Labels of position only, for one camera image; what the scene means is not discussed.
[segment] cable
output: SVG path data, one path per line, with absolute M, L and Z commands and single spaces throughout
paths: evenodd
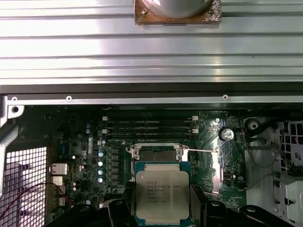
M 33 185 L 33 186 L 29 187 L 29 188 L 26 188 L 25 190 L 23 190 L 22 192 L 20 192 L 19 195 L 18 195 L 18 196 L 9 204 L 9 205 L 8 205 L 8 207 L 6 207 L 6 209 L 4 210 L 4 212 L 0 215 L 0 220 L 2 220 L 2 219 L 4 218 L 5 214 L 9 211 L 10 207 L 11 207 L 12 205 L 14 205 L 14 203 L 15 203 L 17 200 L 19 200 L 19 199 L 22 197 L 22 195 L 23 195 L 24 193 L 28 192 L 28 191 L 31 190 L 32 188 L 35 188 L 35 187 L 37 187 L 37 186 L 39 186 L 39 185 L 47 185 L 47 184 L 50 184 L 50 185 L 55 186 L 55 187 L 59 190 L 60 194 L 63 195 L 63 196 L 65 197 L 65 199 L 66 199 L 69 203 L 75 204 L 74 201 L 71 201 L 71 200 L 62 192 L 62 190 L 60 189 L 60 187 L 59 187 L 58 185 L 56 185 L 56 184 L 54 184 L 54 183 L 51 183 L 51 182 L 38 183 L 38 184 L 35 184 L 35 185 Z
M 259 183 L 261 183 L 265 178 L 267 178 L 268 176 L 277 176 L 276 173 L 269 173 L 269 174 L 266 174 L 265 176 L 263 176 L 261 179 L 259 179 L 257 182 L 255 182 L 252 186 L 250 187 L 245 187 L 244 189 L 245 190 L 249 190 L 249 189 L 252 189 L 254 187 L 256 187 Z
M 268 168 L 268 167 L 272 166 L 272 165 L 275 163 L 276 158 L 279 156 L 280 153 L 277 152 L 277 154 L 275 155 L 275 159 L 274 159 L 270 164 L 265 165 L 265 166 L 259 165 L 259 164 L 256 162 L 254 156 L 252 155 L 248 143 L 246 142 L 244 130 L 243 130 L 243 129 L 241 129 L 241 130 L 242 130 L 242 134 L 243 134 L 243 138 L 244 138 L 245 148 L 246 148 L 247 153 L 248 153 L 248 155 L 250 156 L 251 160 L 253 161 L 253 163 L 254 163 L 256 166 L 261 167 L 261 168 Z M 281 135 L 281 141 L 280 141 L 280 143 L 282 143 L 283 137 L 284 137 L 284 130 L 282 130 L 282 135 Z

